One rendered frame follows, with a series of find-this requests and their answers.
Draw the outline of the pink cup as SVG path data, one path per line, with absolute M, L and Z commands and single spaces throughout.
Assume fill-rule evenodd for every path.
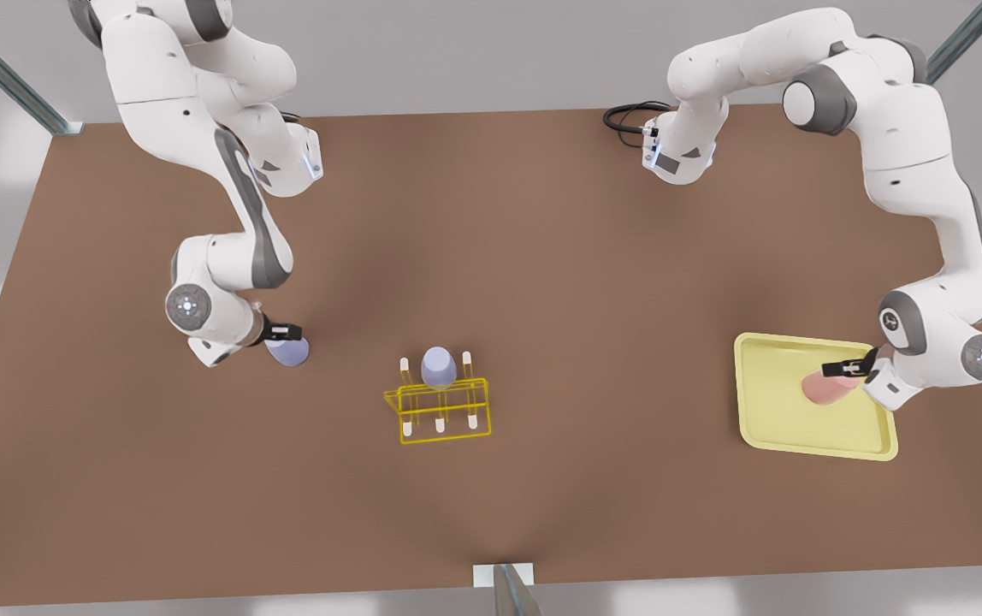
M 862 380 L 849 376 L 828 376 L 823 371 L 806 375 L 802 381 L 802 392 L 807 400 L 819 406 L 831 405 L 859 387 Z

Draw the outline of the silver frame post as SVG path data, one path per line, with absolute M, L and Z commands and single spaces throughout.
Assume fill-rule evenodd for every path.
M 474 588 L 494 589 L 495 616 L 543 616 L 531 593 L 533 564 L 480 564 L 472 566 Z
M 982 36 L 982 0 L 976 5 L 959 26 L 937 47 L 926 63 L 927 85 L 936 82 L 971 48 Z
M 52 136 L 83 133 L 84 122 L 65 120 L 42 95 L 0 57 L 0 90 Z

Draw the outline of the pale yellow tray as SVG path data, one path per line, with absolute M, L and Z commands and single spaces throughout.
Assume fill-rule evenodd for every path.
M 894 459 L 894 418 L 860 385 L 830 405 L 812 402 L 802 389 L 812 371 L 863 358 L 870 348 L 859 342 L 741 333 L 734 342 L 734 359 L 742 439 L 767 451 Z

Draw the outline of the lavender cup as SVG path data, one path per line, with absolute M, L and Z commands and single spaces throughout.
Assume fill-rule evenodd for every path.
M 286 367 L 296 367 L 302 365 L 310 355 L 310 343 L 308 340 L 265 340 L 269 354 L 277 363 Z
M 444 389 L 456 382 L 458 368 L 455 359 L 446 348 L 433 346 L 422 356 L 420 375 L 425 386 Z

